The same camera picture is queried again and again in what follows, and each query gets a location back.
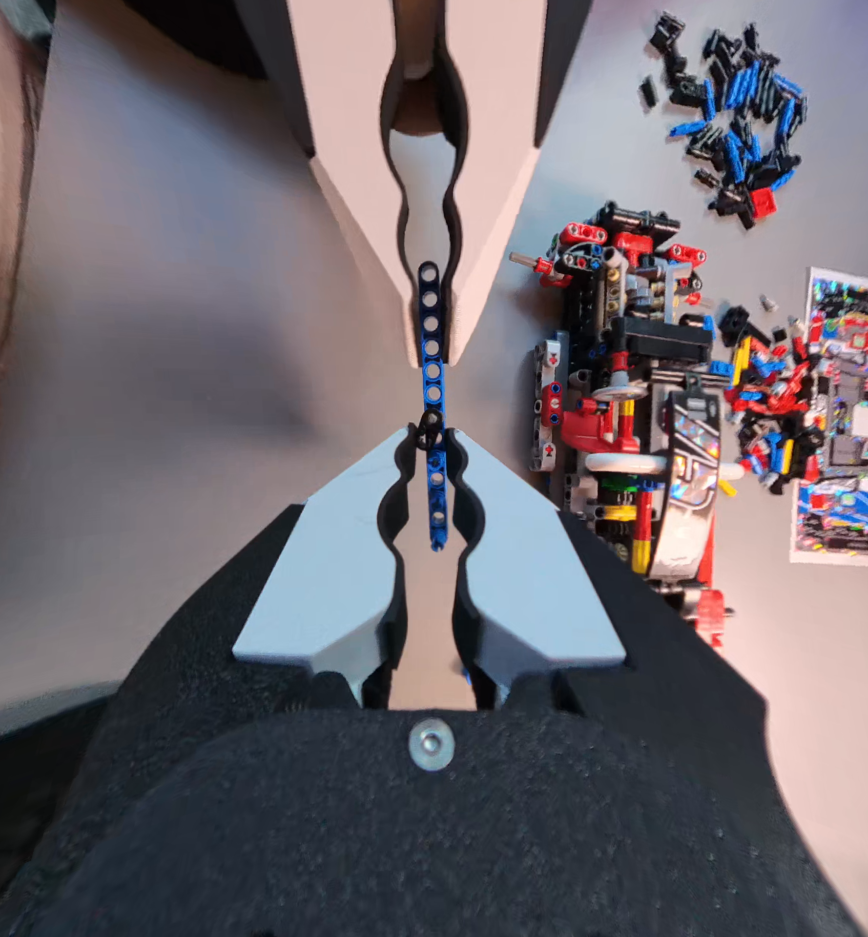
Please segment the partly built lego car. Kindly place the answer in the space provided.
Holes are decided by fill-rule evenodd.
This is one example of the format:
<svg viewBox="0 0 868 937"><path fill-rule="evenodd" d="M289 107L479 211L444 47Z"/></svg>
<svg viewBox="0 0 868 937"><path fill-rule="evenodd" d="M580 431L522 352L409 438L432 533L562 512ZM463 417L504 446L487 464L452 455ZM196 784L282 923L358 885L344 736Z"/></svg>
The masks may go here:
<svg viewBox="0 0 868 937"><path fill-rule="evenodd" d="M666 212L607 202L544 256L509 259L562 297L534 349L531 470L719 651L733 613L713 582L717 503L743 471L723 459L730 367L701 296L707 255L680 231Z"/></svg>

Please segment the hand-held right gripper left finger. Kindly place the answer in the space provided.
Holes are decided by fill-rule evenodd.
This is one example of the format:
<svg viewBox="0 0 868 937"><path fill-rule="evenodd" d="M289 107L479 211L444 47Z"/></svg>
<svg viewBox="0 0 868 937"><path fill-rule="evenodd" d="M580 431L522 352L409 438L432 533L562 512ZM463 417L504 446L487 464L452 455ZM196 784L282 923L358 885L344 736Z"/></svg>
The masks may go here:
<svg viewBox="0 0 868 937"><path fill-rule="evenodd" d="M236 660L338 673L358 705L387 706L407 634L394 540L413 475L408 425L306 501L232 647Z"/></svg>

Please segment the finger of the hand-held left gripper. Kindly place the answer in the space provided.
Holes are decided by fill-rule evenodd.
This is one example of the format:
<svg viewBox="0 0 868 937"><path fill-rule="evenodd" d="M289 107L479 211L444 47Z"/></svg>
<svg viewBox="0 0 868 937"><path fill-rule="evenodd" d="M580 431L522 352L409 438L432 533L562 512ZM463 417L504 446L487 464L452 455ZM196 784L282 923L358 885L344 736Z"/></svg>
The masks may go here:
<svg viewBox="0 0 868 937"><path fill-rule="evenodd" d="M540 155L536 114L545 1L439 2L456 155L443 199L451 238L448 361L459 363L487 303Z"/></svg>
<svg viewBox="0 0 868 937"><path fill-rule="evenodd" d="M395 62L387 1L290 1L289 22L315 147L314 174L368 287L383 335L418 365L413 279L403 258L404 192L382 133Z"/></svg>

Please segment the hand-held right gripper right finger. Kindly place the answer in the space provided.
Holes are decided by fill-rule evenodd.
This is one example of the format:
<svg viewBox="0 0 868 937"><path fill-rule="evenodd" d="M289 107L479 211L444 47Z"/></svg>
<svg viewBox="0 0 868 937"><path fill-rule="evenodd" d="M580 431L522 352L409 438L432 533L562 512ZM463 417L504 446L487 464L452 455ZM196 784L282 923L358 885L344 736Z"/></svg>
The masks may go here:
<svg viewBox="0 0 868 937"><path fill-rule="evenodd" d="M459 557L453 635L477 707L523 676L610 669L625 649L552 502L449 429Z"/></svg>

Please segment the shiny sticker sheet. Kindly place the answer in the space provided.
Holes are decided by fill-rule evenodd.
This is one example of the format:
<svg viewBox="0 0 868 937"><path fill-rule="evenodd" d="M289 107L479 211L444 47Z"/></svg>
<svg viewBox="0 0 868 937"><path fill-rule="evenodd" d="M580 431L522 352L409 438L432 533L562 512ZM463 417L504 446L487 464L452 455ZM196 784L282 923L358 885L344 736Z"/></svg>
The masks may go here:
<svg viewBox="0 0 868 937"><path fill-rule="evenodd" d="M811 268L804 325L824 442L793 492L789 558L868 567L868 278Z"/></svg>

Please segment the pile of black blue pins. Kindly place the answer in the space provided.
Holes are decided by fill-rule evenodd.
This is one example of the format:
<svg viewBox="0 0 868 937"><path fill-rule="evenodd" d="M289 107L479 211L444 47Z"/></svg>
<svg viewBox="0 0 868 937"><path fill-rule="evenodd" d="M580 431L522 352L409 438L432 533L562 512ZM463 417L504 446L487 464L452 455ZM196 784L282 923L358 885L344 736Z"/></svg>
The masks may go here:
<svg viewBox="0 0 868 937"><path fill-rule="evenodd" d="M750 21L738 34L714 29L698 57L679 48L685 22L664 10L649 39L662 63L667 101L694 117L676 123L670 140L697 162L694 179L710 193L708 210L735 217L747 230L778 210L778 193L803 158L793 140L806 123L808 97L782 74Z"/></svg>

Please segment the person's left hand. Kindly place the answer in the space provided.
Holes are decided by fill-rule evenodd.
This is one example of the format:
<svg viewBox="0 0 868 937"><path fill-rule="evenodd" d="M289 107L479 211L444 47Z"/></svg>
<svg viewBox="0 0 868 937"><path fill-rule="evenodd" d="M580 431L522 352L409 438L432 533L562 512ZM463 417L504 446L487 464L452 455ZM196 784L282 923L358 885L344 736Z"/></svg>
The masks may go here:
<svg viewBox="0 0 868 937"><path fill-rule="evenodd" d="M405 78L396 101L392 130L406 136L442 133L438 90L433 70L417 79Z"/></svg>

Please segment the long blue lego beam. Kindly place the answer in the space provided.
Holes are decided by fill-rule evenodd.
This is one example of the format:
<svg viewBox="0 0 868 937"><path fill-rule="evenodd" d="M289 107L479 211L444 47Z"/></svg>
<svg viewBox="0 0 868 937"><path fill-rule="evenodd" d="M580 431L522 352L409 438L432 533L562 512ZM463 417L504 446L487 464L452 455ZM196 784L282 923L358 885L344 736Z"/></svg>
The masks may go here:
<svg viewBox="0 0 868 937"><path fill-rule="evenodd" d="M446 449L443 440L444 362L443 305L440 295L440 272L427 261L418 268L419 362L423 382L424 411L436 407L443 413L443 429L439 445L433 451L421 451L426 458L428 487L428 523L430 547L440 552L448 540Z"/></svg>

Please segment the pile of mixed lego pieces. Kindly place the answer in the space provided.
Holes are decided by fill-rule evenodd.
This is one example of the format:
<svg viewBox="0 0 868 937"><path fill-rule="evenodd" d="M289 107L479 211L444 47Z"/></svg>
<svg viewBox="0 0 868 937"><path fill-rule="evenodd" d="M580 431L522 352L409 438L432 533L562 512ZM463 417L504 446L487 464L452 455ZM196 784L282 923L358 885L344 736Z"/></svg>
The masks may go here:
<svg viewBox="0 0 868 937"><path fill-rule="evenodd" d="M814 483L821 473L828 381L806 325L791 318L766 334L745 308L732 306L719 333L732 351L724 397L740 464L772 495L781 496L794 481Z"/></svg>

